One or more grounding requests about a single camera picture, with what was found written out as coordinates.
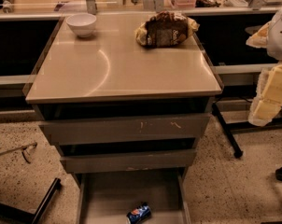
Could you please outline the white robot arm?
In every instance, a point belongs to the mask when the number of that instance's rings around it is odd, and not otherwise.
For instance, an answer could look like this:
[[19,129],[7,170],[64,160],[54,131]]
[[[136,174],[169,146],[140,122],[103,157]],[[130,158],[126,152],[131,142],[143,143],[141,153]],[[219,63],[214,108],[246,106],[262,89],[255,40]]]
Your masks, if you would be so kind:
[[253,99],[248,122],[265,126],[282,109],[282,7],[246,42],[253,48],[266,48],[267,54],[278,60],[272,69],[261,70],[256,97]]

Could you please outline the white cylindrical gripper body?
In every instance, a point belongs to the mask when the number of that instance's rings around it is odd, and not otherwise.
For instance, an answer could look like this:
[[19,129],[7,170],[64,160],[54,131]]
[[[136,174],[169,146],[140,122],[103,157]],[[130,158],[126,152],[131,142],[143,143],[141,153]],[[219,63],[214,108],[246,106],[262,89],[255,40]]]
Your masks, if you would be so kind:
[[267,48],[267,37],[268,37],[269,23],[265,23],[261,28],[251,35],[246,44],[252,48],[256,49],[266,49]]

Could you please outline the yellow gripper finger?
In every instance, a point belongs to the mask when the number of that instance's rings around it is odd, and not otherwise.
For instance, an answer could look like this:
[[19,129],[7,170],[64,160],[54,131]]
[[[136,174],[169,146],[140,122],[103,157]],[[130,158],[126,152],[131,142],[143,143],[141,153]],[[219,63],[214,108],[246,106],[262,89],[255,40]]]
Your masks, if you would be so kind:
[[249,110],[248,122],[252,125],[263,127],[270,123],[280,110],[280,105],[264,102],[255,97]]
[[282,105],[282,63],[270,70],[261,97],[273,104]]

